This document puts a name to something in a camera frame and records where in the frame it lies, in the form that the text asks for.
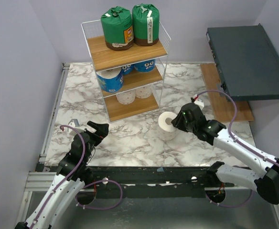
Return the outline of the white wire wooden shelf unit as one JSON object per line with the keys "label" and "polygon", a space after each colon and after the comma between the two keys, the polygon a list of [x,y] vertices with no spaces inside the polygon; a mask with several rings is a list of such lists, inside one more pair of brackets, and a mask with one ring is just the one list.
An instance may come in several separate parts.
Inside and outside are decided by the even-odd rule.
{"label": "white wire wooden shelf unit", "polygon": [[[110,122],[160,108],[171,38],[162,24],[159,25],[159,41],[153,46],[132,45],[128,50],[113,51],[105,44],[100,20],[81,24],[86,46],[95,72],[123,67],[143,61],[154,60],[155,67],[148,73],[133,70],[124,76],[124,84],[116,93],[102,91],[102,97]],[[117,95],[144,86],[151,86],[152,93],[147,98],[135,98],[134,102],[123,105]]]}

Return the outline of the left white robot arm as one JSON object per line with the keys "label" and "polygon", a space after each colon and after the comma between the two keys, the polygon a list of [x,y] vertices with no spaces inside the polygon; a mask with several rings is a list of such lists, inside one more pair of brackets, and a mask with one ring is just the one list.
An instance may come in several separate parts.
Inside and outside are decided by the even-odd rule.
{"label": "left white robot arm", "polygon": [[18,222],[16,229],[51,229],[74,196],[82,188],[92,185],[92,171],[86,165],[92,151],[107,137],[109,124],[88,121],[87,125],[95,131],[85,129],[80,132],[72,126],[60,126],[62,131],[67,128],[75,132],[71,148],[59,162],[53,181],[38,207],[24,222]]}

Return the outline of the white patterned roll blue dots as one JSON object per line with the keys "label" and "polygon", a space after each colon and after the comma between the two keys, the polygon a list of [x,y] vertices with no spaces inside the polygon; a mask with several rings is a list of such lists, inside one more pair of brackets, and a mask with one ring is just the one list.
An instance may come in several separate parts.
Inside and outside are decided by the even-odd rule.
{"label": "white patterned roll blue dots", "polygon": [[116,94],[116,98],[120,104],[128,105],[134,102],[136,97],[135,90]]}

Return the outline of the green roll orange label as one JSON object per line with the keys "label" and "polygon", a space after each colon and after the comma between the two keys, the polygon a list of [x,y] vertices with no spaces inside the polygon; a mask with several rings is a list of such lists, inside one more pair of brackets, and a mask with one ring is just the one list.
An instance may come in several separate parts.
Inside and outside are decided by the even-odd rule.
{"label": "green roll orange label", "polygon": [[132,17],[129,10],[116,6],[101,16],[106,46],[114,51],[127,50],[134,43]]}

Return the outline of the green roll white label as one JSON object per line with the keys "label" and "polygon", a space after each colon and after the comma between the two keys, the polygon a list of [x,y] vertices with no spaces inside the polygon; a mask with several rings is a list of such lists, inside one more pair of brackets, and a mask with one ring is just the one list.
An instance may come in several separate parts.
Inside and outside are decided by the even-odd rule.
{"label": "green roll white label", "polygon": [[159,41],[160,13],[153,4],[138,4],[132,9],[134,42],[152,46]]}

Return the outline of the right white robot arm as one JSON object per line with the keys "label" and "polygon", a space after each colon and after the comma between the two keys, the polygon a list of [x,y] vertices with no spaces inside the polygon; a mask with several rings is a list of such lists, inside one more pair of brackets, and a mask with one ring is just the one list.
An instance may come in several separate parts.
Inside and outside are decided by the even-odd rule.
{"label": "right white robot arm", "polygon": [[223,162],[210,166],[207,183],[217,187],[232,183],[256,191],[268,203],[279,204],[279,157],[258,150],[217,120],[208,120],[195,103],[181,107],[172,125],[193,133],[201,141],[220,148],[247,165],[247,169],[232,167]]}

